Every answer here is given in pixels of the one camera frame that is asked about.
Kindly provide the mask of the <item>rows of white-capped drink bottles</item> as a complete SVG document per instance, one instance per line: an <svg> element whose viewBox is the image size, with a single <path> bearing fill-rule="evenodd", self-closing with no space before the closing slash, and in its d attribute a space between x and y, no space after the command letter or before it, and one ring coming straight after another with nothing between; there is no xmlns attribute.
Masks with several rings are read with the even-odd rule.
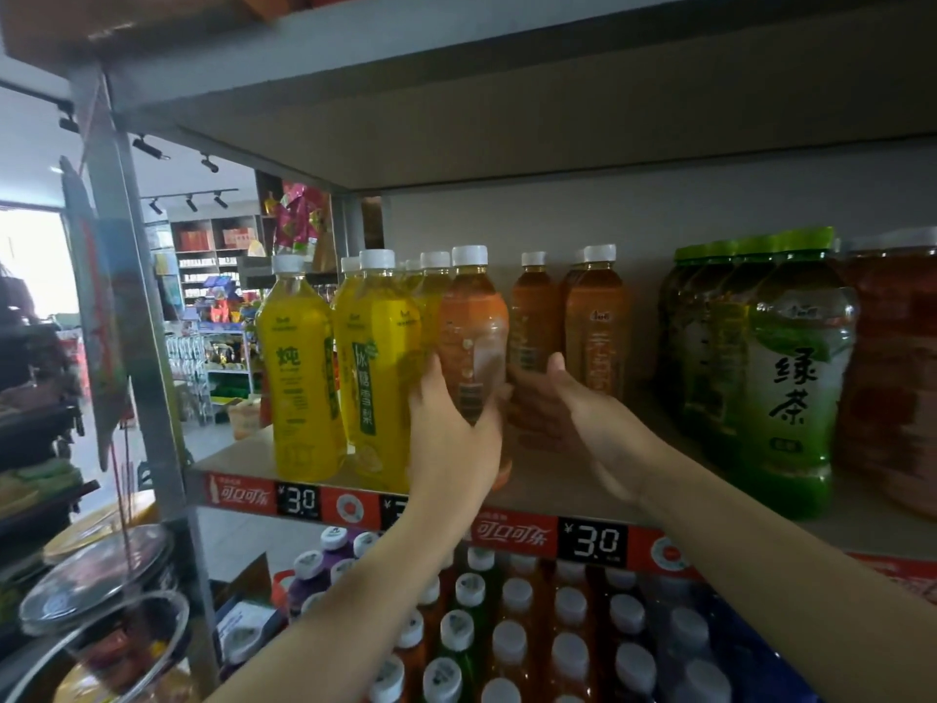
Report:
<svg viewBox="0 0 937 703"><path fill-rule="evenodd" d="M431 580L395 646L402 701L430 661L453 703L822 703L732 608L693 582L469 546Z"/></svg>

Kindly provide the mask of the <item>person's right forearm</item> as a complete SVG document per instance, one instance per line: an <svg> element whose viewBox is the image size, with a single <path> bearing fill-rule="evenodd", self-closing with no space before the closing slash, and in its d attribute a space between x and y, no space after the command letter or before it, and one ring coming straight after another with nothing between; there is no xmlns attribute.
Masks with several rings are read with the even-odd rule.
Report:
<svg viewBox="0 0 937 703"><path fill-rule="evenodd" d="M937 605L654 434L636 460L643 509L825 703L937 703Z"/></svg>

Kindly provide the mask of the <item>pink hanging snack packets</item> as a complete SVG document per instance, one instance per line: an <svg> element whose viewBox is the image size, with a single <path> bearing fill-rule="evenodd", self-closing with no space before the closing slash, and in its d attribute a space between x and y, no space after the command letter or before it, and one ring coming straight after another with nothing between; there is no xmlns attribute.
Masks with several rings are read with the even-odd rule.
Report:
<svg viewBox="0 0 937 703"><path fill-rule="evenodd" d="M312 263L326 228L330 196L314 186L283 183L283 194L275 203L273 253L303 256Z"/></svg>

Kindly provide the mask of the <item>large green tea bottle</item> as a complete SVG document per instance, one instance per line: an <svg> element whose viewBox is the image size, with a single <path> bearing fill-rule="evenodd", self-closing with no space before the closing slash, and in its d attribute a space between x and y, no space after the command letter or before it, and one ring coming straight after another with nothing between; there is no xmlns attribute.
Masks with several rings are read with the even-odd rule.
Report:
<svg viewBox="0 0 937 703"><path fill-rule="evenodd" d="M677 422L684 434L700 438L705 398L709 390L709 302L733 271L738 252L735 240L707 243L698 251L699 266L681 288L674 313L678 366Z"/></svg>
<svg viewBox="0 0 937 703"><path fill-rule="evenodd" d="M754 291L733 483L790 520L832 494L832 448L856 342L856 292L833 264L833 227L780 236L781 259Z"/></svg>
<svg viewBox="0 0 937 703"><path fill-rule="evenodd" d="M708 257L706 245L679 247L673 253L673 265L662 279L657 301L658 342L653 385L662 406L673 413L677 407L680 377L678 359L673 355L672 336L680 291L702 267Z"/></svg>
<svg viewBox="0 0 937 703"><path fill-rule="evenodd" d="M706 456L724 472L739 460L738 424L745 382L745 326L758 285L775 268L778 236L763 234L738 243L733 269L709 300L709 378L704 401Z"/></svg>

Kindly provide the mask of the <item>orange tea bottle white cap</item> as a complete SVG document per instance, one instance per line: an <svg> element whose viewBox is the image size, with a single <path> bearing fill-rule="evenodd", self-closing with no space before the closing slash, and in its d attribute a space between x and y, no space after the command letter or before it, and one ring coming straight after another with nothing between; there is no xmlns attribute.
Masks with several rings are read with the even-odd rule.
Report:
<svg viewBox="0 0 937 703"><path fill-rule="evenodd" d="M631 296L615 271L614 244L584 247L565 314L567 371L582 385L622 401Z"/></svg>
<svg viewBox="0 0 937 703"><path fill-rule="evenodd" d="M474 424L506 381L509 312L488 276L485 246L453 247L452 280L439 306L438 354L451 398Z"/></svg>
<svg viewBox="0 0 937 703"><path fill-rule="evenodd" d="M545 373L550 356L561 350L559 289L547 252L524 252L521 267L509 295L509 364Z"/></svg>

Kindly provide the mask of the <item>red shelf label strip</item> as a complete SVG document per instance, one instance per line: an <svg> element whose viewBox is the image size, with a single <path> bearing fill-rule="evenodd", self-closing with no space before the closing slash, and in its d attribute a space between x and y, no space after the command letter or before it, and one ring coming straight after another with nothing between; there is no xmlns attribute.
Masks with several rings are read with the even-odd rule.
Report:
<svg viewBox="0 0 937 703"><path fill-rule="evenodd" d="M189 489L194 493L197 506L252 516L278 517L275 513L275 482L281 480L200 470L192 472L189 479ZM384 493L345 485L317 485L321 489L322 509L322 521L317 524L381 531L379 497ZM557 559L557 518L484 507L463 540L470 545L511 555ZM697 568L691 565L689 559L662 531L635 524L626 525L629 526L627 570L674 579L704 580Z"/></svg>

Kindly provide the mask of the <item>cardboard box on shelf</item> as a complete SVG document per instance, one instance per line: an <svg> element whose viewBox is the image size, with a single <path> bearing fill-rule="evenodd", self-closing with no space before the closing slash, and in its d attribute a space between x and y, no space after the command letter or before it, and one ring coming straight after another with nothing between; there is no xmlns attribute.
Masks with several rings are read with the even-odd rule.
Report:
<svg viewBox="0 0 937 703"><path fill-rule="evenodd" d="M6 55L64 75L94 52L188 45L270 23L310 0L0 0Z"/></svg>

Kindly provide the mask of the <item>grey metal shelving unit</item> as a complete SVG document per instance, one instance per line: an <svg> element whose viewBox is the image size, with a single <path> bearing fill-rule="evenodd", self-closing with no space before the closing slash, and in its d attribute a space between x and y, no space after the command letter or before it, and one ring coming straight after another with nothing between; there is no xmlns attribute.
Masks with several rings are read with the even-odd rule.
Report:
<svg viewBox="0 0 937 703"><path fill-rule="evenodd" d="M347 0L67 69L116 118L335 193L400 253L618 245L650 395L673 249L937 225L937 0Z"/></svg>

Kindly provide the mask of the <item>brown cardboard box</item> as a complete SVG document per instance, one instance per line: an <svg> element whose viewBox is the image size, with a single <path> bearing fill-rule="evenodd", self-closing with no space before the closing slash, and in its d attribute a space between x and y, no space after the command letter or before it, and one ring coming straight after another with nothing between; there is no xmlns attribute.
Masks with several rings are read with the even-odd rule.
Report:
<svg viewBox="0 0 937 703"><path fill-rule="evenodd" d="M217 624L239 602L269 606L272 603L272 578L266 553L254 558L234 579L209 579Z"/></svg>

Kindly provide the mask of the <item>large red tea bottle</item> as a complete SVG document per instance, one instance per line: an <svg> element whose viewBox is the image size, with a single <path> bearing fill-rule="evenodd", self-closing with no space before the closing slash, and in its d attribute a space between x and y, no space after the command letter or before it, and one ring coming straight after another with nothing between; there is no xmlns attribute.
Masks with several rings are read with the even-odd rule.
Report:
<svg viewBox="0 0 937 703"><path fill-rule="evenodd" d="M863 278L877 268L884 257L884 234L841 239L833 265L846 285L858 289Z"/></svg>
<svg viewBox="0 0 937 703"><path fill-rule="evenodd" d="M884 257L855 289L834 466L937 520L937 226L882 234Z"/></svg>

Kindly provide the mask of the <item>person's right hand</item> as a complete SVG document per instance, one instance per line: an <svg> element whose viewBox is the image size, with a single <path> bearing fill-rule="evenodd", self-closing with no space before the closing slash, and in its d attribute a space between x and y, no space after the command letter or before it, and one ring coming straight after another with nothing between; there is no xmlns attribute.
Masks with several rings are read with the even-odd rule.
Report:
<svg viewBox="0 0 937 703"><path fill-rule="evenodd" d="M666 444L631 410L586 387L588 400L570 412L557 399L546 372L509 366L507 376L513 386L509 423L525 448L588 461L610 493L625 502L642 503Z"/></svg>

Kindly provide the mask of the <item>yellow lidded plastic bowl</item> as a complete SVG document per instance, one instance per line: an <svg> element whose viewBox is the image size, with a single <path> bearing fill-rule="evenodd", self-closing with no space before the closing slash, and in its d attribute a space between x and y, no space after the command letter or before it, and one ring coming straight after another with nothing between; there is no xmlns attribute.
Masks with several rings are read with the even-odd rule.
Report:
<svg viewBox="0 0 937 703"><path fill-rule="evenodd" d="M115 501L79 517L43 546L42 561L48 566L57 565L89 544L119 531L158 522L155 491L136 491L125 502Z"/></svg>

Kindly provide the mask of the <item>dark display rack with goods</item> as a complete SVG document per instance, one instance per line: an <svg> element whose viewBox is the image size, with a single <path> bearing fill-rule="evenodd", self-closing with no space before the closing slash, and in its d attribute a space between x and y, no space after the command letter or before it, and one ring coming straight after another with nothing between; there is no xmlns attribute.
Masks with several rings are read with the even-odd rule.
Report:
<svg viewBox="0 0 937 703"><path fill-rule="evenodd" d="M72 463L80 390L57 326L0 262L0 565L39 552L97 490Z"/></svg>

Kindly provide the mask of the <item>person's left hand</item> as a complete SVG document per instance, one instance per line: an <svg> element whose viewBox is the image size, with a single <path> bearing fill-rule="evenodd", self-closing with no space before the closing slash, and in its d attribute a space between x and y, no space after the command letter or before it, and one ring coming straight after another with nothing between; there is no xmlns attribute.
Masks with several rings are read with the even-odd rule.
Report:
<svg viewBox="0 0 937 703"><path fill-rule="evenodd" d="M497 480L503 445L500 450L479 448L476 423L455 407L434 352L408 402L407 510L464 531Z"/></svg>

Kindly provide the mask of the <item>hanging blue red sign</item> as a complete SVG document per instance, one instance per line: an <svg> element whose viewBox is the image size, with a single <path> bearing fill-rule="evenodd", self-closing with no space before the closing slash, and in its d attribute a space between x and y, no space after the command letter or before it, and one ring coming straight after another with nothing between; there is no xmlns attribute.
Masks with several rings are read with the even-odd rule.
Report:
<svg viewBox="0 0 937 703"><path fill-rule="evenodd" d="M96 425L102 472L111 467L113 435L129 402L129 380L117 325L117 313L104 234L87 189L69 159L59 160L64 198L64 227L73 264L81 318L81 338Z"/></svg>

